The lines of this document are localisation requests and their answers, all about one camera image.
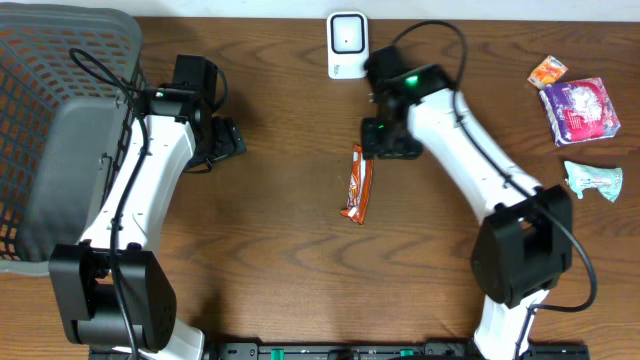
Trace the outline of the red orange snack packet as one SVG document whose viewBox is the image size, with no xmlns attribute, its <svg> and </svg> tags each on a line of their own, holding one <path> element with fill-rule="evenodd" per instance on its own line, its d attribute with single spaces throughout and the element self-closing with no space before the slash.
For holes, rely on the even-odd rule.
<svg viewBox="0 0 640 360">
<path fill-rule="evenodd" d="M 363 225 L 370 198 L 374 161 L 366 160 L 360 145 L 352 151 L 352 168 L 348 186 L 346 208 L 341 215 L 352 222 Z"/>
</svg>

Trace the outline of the orange tissue pack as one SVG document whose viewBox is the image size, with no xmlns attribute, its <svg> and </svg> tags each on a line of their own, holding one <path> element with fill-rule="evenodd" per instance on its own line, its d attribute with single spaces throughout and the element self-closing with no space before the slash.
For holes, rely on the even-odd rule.
<svg viewBox="0 0 640 360">
<path fill-rule="evenodd" d="M 543 89 L 548 85 L 560 80 L 569 68 L 552 55 L 548 55 L 538 66 L 536 66 L 527 78 L 527 81 L 538 89 Z"/>
</svg>

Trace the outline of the purple tissue pack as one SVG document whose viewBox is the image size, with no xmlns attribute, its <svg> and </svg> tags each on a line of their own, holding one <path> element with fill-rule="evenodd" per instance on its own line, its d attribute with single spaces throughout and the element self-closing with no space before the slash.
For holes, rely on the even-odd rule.
<svg viewBox="0 0 640 360">
<path fill-rule="evenodd" d="M 613 138 L 621 127 L 600 77 L 547 85 L 538 95 L 558 147 Z"/>
</svg>

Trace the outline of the teal snack packet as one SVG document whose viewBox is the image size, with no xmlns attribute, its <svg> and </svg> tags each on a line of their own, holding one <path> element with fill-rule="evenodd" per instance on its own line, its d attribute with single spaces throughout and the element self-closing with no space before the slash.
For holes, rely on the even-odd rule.
<svg viewBox="0 0 640 360">
<path fill-rule="evenodd" d="M 623 171 L 621 168 L 598 168 L 571 161 L 565 161 L 567 173 L 565 182 L 579 199 L 584 197 L 586 189 L 596 189 L 611 203 L 614 203 L 621 192 Z"/>
</svg>

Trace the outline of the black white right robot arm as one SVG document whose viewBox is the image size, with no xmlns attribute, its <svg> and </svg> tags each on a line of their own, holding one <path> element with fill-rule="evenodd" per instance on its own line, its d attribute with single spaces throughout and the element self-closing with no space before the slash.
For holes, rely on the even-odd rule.
<svg viewBox="0 0 640 360">
<path fill-rule="evenodd" d="M 480 225 L 471 269 L 485 294 L 473 342 L 486 359 L 529 347 L 532 316 L 572 265 L 572 244 L 545 217 L 572 225 L 564 189 L 544 188 L 515 164 L 475 119 L 439 65 L 409 68 L 387 46 L 364 63 L 377 114 L 361 126 L 367 159 L 416 159 L 429 151 L 466 198 Z"/>
</svg>

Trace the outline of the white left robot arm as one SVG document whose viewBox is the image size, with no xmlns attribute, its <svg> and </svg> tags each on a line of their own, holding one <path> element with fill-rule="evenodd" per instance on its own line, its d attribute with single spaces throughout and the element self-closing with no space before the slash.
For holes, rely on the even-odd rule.
<svg viewBox="0 0 640 360">
<path fill-rule="evenodd" d="M 49 274 L 64 332 L 75 344 L 124 359 L 201 359 L 205 335 L 179 320 L 156 254 L 164 218 L 194 156 L 215 128 L 210 91 L 142 91 L 130 147 L 98 215 L 75 245 L 58 245 Z"/>
</svg>

